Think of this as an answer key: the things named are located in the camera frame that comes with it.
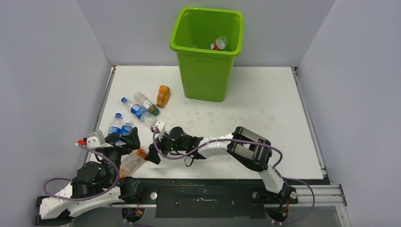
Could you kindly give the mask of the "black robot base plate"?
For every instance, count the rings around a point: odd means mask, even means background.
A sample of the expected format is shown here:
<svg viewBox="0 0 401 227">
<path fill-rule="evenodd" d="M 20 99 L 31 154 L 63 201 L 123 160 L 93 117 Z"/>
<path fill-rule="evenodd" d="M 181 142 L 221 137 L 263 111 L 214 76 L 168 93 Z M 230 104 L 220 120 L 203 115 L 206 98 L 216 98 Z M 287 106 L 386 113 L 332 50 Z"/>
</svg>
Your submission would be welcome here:
<svg viewBox="0 0 401 227">
<path fill-rule="evenodd" d="M 279 193 L 262 180 L 127 178 L 119 184 L 121 216 L 136 223 L 156 207 L 156 218 L 265 218 L 283 221 L 288 207 L 298 203 L 296 189 L 284 185 Z"/>
</svg>

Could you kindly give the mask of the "small orange juice bottle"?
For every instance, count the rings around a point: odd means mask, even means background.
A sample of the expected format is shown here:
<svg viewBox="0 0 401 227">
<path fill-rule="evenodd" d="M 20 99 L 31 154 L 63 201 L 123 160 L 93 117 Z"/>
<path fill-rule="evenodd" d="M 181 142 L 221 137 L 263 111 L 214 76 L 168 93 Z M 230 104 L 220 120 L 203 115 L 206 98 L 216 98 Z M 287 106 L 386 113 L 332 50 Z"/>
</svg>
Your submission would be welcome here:
<svg viewBox="0 0 401 227">
<path fill-rule="evenodd" d="M 157 95 L 157 107 L 164 108 L 168 103 L 170 97 L 170 88 L 168 86 L 162 85 L 159 87 Z"/>
</svg>

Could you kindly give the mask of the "orange label bottle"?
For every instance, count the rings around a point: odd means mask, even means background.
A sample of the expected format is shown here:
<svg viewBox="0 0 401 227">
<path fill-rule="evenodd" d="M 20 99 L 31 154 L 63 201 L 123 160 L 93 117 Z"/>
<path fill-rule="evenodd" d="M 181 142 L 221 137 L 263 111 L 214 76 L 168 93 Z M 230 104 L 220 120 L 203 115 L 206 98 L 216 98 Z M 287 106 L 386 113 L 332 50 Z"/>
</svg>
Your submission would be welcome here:
<svg viewBox="0 0 401 227">
<path fill-rule="evenodd" d="M 144 148 L 133 150 L 130 154 L 126 155 L 120 165 L 119 175 L 120 180 L 131 176 L 138 168 L 143 165 L 146 160 L 147 152 Z"/>
</svg>

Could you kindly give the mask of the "red label bottle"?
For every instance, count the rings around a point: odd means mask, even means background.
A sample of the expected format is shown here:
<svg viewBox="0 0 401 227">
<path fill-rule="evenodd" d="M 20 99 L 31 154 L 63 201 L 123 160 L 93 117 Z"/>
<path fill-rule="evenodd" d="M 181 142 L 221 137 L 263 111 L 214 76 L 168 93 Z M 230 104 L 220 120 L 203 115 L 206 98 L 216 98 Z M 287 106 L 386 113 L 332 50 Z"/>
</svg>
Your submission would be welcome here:
<svg viewBox="0 0 401 227">
<path fill-rule="evenodd" d="M 227 51 L 228 39 L 225 36 L 218 37 L 209 47 L 209 50 Z"/>
</svg>

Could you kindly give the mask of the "blue label water bottle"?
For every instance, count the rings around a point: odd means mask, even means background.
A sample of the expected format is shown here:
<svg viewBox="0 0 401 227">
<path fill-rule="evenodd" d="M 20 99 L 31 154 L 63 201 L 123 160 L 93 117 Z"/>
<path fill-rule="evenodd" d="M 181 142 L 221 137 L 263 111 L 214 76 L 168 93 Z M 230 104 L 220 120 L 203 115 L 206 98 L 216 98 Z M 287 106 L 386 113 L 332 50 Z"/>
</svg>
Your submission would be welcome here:
<svg viewBox="0 0 401 227">
<path fill-rule="evenodd" d="M 121 102 L 142 123 L 151 126 L 156 121 L 156 118 L 136 101 L 123 97 Z"/>
</svg>

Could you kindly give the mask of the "coffee bottle green cap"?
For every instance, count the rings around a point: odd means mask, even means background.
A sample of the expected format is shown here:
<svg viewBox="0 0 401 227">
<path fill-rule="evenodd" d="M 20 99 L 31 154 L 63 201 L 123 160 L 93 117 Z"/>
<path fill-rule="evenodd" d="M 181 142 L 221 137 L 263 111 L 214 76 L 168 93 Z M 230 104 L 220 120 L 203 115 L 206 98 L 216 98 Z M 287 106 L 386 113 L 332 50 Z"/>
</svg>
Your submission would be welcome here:
<svg viewBox="0 0 401 227">
<path fill-rule="evenodd" d="M 152 115 L 158 116 L 160 114 L 160 110 L 157 108 L 157 106 L 150 99 L 148 99 L 143 93 L 136 92 L 133 97 L 135 101 L 141 104 L 142 107 L 144 107 Z"/>
</svg>

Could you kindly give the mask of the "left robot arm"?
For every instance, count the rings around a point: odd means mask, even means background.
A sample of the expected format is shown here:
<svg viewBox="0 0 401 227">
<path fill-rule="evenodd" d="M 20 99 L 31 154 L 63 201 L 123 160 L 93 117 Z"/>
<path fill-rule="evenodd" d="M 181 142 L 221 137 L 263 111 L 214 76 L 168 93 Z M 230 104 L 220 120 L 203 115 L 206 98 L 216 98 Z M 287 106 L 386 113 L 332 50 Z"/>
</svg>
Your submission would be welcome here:
<svg viewBox="0 0 401 227">
<path fill-rule="evenodd" d="M 140 148 L 137 127 L 126 135 L 101 130 L 89 133 L 76 145 L 98 157 L 77 170 L 75 178 L 56 194 L 44 189 L 36 200 L 38 214 L 35 226 L 56 227 L 70 223 L 73 218 L 98 207 L 114 203 L 134 204 L 145 199 L 138 179 L 120 174 L 122 156 Z"/>
</svg>

